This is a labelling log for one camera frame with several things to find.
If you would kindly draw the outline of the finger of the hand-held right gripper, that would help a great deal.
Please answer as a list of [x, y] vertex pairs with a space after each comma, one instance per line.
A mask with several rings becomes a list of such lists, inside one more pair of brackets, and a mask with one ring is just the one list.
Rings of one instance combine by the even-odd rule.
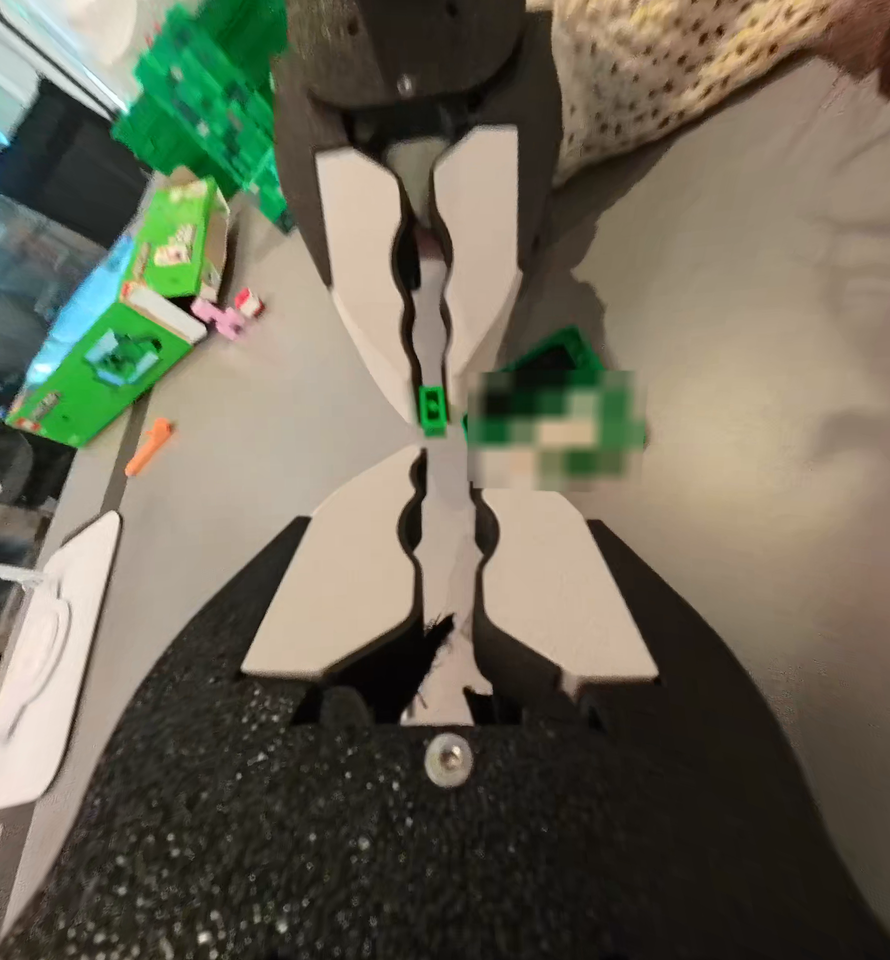
[[432, 210], [451, 255], [443, 293], [448, 394], [467, 393], [497, 359], [520, 291], [518, 173], [511, 125], [475, 126], [432, 170]]
[[396, 261], [410, 207], [397, 176], [353, 147], [316, 156], [331, 298], [392, 408], [417, 423], [420, 367], [407, 334], [412, 295]]

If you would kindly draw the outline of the large green lego model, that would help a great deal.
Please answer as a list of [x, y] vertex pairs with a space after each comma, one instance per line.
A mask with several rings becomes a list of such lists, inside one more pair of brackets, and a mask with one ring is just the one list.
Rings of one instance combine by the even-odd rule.
[[287, 46], [283, 1], [175, 5], [139, 57], [139, 96], [113, 137], [153, 171], [185, 167], [244, 194], [284, 233], [294, 222], [274, 156], [272, 62]]

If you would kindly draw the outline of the small green lego brick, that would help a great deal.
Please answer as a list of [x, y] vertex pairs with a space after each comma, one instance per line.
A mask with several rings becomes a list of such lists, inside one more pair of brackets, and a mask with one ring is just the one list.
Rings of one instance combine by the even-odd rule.
[[450, 407], [444, 386], [420, 386], [417, 393], [419, 426], [428, 439], [445, 438], [449, 430]]

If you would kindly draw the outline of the green lego baseplate build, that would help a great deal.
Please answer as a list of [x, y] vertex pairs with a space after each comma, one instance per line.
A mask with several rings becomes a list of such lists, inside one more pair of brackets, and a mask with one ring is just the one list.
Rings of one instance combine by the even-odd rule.
[[541, 339], [501, 368], [503, 373], [549, 378], [604, 370], [605, 365], [588, 339], [573, 325]]

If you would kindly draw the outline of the green lego set box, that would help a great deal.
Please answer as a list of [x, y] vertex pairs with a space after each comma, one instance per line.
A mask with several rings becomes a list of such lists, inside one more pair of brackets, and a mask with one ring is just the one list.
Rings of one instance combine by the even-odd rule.
[[7, 426], [80, 449], [207, 335], [190, 307], [216, 304], [230, 207], [217, 179], [181, 168], [125, 237], [128, 256], [107, 302], [73, 329], [67, 308], [30, 365]]

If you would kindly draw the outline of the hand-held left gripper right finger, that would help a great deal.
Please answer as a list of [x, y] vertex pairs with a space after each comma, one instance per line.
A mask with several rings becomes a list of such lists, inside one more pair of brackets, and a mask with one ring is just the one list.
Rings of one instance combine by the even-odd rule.
[[659, 668], [579, 510], [551, 491], [475, 495], [472, 638], [503, 694], [648, 683]]

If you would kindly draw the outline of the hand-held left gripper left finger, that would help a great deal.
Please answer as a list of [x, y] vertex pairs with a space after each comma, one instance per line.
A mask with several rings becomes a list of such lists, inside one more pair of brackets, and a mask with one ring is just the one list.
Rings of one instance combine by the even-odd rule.
[[424, 624], [427, 451], [403, 448], [313, 512], [241, 664], [254, 677], [331, 678]]

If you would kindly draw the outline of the orange brick separator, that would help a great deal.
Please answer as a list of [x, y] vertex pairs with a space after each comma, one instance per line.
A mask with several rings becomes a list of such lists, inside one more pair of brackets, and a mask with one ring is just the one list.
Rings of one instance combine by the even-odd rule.
[[125, 476], [129, 479], [139, 476], [171, 439], [173, 433], [174, 423], [171, 420], [165, 417], [156, 418], [151, 427], [143, 434], [143, 440], [136, 453], [127, 462], [124, 470]]

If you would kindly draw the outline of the white book stand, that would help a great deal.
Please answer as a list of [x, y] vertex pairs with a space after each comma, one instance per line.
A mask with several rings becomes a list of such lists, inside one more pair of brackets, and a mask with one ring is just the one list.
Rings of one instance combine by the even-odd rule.
[[64, 764], [122, 529], [106, 510], [43, 567], [0, 562], [24, 594], [0, 680], [0, 814], [35, 805]]

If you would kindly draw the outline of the pink lego pig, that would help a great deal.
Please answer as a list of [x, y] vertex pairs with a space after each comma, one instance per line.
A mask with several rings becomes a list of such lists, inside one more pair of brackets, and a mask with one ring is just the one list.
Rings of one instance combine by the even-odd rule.
[[221, 308], [200, 296], [191, 301], [190, 312], [200, 322], [211, 326], [213, 332], [229, 341], [237, 340], [250, 320], [235, 307]]

